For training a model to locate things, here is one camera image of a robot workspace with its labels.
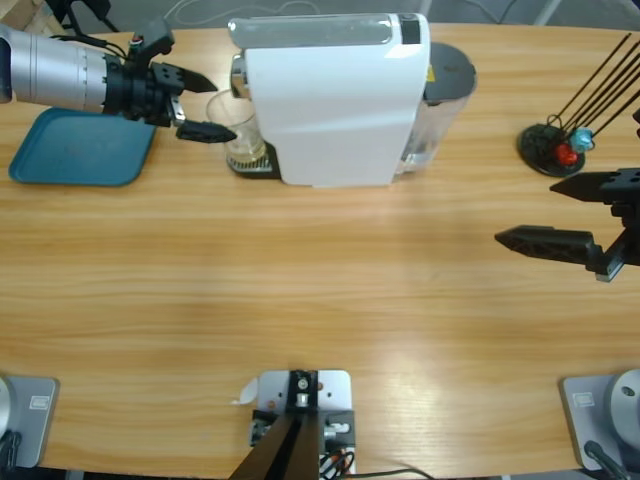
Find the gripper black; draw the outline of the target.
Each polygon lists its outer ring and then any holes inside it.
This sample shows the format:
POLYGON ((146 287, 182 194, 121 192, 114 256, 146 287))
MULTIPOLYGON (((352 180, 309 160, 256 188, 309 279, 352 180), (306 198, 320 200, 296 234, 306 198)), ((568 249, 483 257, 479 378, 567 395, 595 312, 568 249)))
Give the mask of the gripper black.
POLYGON ((622 231, 606 248, 587 231, 520 225, 494 238, 509 250, 531 258, 583 265, 598 281, 611 282, 624 266, 639 266, 639 169, 578 173, 550 191, 583 202, 611 205, 622 231))
MULTIPOLYGON (((166 63, 152 62, 144 71, 135 72, 131 62, 104 55, 106 62, 105 99, 102 112, 125 119, 169 127, 172 123, 169 103, 184 91, 216 92, 218 88, 203 74, 166 63)), ((212 123, 185 120, 176 129, 181 140, 204 144, 227 143, 237 138, 229 128, 212 123)))

